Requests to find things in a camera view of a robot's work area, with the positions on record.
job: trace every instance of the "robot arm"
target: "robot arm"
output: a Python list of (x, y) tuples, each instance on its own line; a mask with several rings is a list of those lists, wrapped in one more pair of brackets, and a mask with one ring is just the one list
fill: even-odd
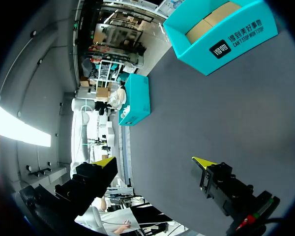
[(232, 167), (224, 162), (216, 164), (197, 157), (192, 157), (192, 160), (202, 172), (200, 189), (234, 220), (227, 235), (262, 235), (266, 231), (264, 224), (280, 199), (267, 191), (255, 197), (253, 186), (238, 180), (232, 174)]

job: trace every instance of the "floor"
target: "floor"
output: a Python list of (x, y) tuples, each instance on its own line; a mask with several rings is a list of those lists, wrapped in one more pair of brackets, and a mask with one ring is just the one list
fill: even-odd
[(160, 24), (142, 22), (141, 25), (144, 31), (139, 41), (147, 50), (144, 53), (144, 66), (136, 74), (147, 76), (172, 44)]
[(171, 48), (148, 77), (151, 115), (130, 132), (136, 192), (192, 230), (223, 235), (232, 220), (200, 191), (198, 156), (231, 165), (255, 195), (278, 196), (272, 217), (282, 217), (295, 200), (295, 43), (287, 30), (209, 76)]

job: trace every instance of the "teal box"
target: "teal box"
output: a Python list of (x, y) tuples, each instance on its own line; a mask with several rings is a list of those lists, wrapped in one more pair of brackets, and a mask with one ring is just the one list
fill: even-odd
[(186, 34), (227, 0), (185, 0), (164, 22), (176, 56), (205, 75), (278, 34), (263, 0), (231, 0), (241, 8), (193, 44)]
[[(135, 125), (151, 114), (148, 77), (130, 74), (125, 84), (127, 101), (119, 111), (119, 125)], [(129, 113), (121, 118), (123, 109), (130, 105)]]

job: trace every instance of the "white sleeve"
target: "white sleeve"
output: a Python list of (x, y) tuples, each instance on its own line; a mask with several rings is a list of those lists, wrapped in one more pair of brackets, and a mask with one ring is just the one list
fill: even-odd
[(91, 206), (96, 207), (99, 212), (103, 212), (103, 209), (101, 208), (102, 200), (100, 198), (95, 198), (92, 202)]

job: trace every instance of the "cardboard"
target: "cardboard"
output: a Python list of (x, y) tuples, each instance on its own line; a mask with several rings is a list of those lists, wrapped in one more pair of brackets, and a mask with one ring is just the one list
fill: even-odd
[(207, 17), (197, 23), (187, 34), (189, 42), (193, 44), (216, 24), (240, 9), (241, 6), (229, 1), (212, 11)]
[(96, 100), (99, 102), (108, 101), (108, 88), (98, 87), (96, 91)]
[(95, 31), (95, 33), (94, 33), (94, 39), (93, 39), (93, 44), (102, 43), (103, 40), (106, 39), (106, 38), (107, 38), (107, 36), (103, 32)]
[(89, 87), (89, 79), (85, 76), (80, 77), (81, 87)]
[(206, 32), (208, 32), (212, 26), (205, 20), (201, 20), (197, 23), (187, 34), (186, 37), (191, 44), (201, 38)]
[(211, 14), (204, 18), (204, 20), (213, 27), (240, 8), (241, 6), (229, 1), (212, 11)]
[(96, 80), (89, 80), (90, 85), (96, 85)]

